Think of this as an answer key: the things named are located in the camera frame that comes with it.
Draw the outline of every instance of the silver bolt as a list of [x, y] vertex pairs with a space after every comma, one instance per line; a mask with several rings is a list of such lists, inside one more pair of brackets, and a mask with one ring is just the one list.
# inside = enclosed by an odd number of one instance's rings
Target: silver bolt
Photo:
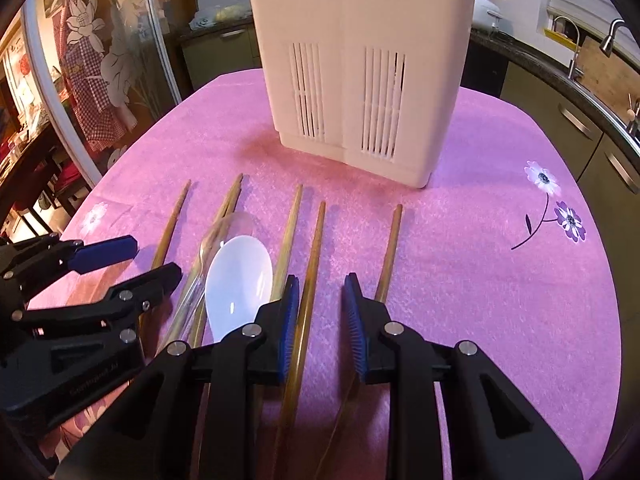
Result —
[[125, 344], [133, 343], [136, 337], [136, 333], [130, 328], [126, 328], [120, 332], [120, 340]]
[[397, 321], [389, 321], [385, 325], [385, 332], [391, 335], [400, 335], [402, 332], [404, 332], [404, 326], [402, 326], [402, 324], [398, 323]]
[[169, 343], [169, 346], [166, 348], [166, 352], [169, 355], [177, 357], [178, 355], [184, 354], [187, 349], [187, 345], [182, 341], [174, 341], [173, 343]]
[[242, 327], [242, 335], [256, 337], [262, 333], [262, 327], [255, 323], [249, 323]]
[[478, 346], [473, 341], [462, 341], [458, 345], [458, 349], [464, 355], [475, 355], [478, 352]]

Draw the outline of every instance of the red gingham cloth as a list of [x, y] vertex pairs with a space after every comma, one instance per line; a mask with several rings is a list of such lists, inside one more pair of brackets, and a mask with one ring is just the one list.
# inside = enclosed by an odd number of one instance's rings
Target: red gingham cloth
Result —
[[53, 16], [53, 30], [60, 69], [72, 99], [72, 108], [87, 143], [95, 152], [110, 148], [127, 133], [109, 101], [107, 82], [100, 76], [102, 54], [96, 52], [88, 38], [67, 44], [70, 29], [66, 19], [71, 16], [68, 5]]

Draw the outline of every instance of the cabinet handle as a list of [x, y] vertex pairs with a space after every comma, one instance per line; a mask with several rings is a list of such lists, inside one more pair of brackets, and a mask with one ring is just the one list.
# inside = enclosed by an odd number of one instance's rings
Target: cabinet handle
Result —
[[569, 110], [567, 110], [565, 107], [559, 104], [558, 111], [562, 115], [564, 115], [564, 118], [567, 119], [573, 126], [575, 126], [581, 134], [587, 137], [587, 139], [594, 140], [593, 137], [591, 137], [591, 132], [589, 131], [589, 129], [584, 124], [582, 124], [578, 120], [578, 118], [575, 115], [573, 115]]
[[613, 169], [616, 170], [620, 176], [620, 178], [624, 181], [629, 190], [637, 195], [638, 191], [640, 191], [640, 187], [638, 184], [634, 182], [631, 176], [626, 172], [625, 168], [622, 167], [620, 161], [616, 159], [616, 156], [613, 153], [607, 153], [607, 158], [609, 159], [609, 163], [613, 166]]
[[238, 30], [232, 30], [231, 32], [225, 32], [224, 34], [220, 34], [220, 38], [231, 38], [232, 36], [237, 36], [238, 34], [242, 34], [244, 32], [244, 28], [239, 28]]

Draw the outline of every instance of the wooden cutting board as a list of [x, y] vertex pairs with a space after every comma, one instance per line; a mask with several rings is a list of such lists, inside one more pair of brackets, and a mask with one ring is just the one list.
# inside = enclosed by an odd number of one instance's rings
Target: wooden cutting board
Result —
[[584, 40], [576, 65], [584, 72], [583, 78], [578, 80], [580, 84], [627, 124], [629, 94], [633, 104], [640, 99], [640, 75], [615, 53], [611, 57], [605, 56], [593, 38]]

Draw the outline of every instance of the white appliance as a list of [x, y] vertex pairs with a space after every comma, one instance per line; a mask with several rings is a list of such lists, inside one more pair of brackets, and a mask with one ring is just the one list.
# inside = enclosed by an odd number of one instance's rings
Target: white appliance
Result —
[[426, 186], [458, 95], [474, 0], [251, 4], [282, 144]]
[[489, 0], [476, 0], [474, 2], [473, 28], [479, 28], [487, 32], [500, 30], [500, 20], [504, 18], [500, 13], [500, 7]]

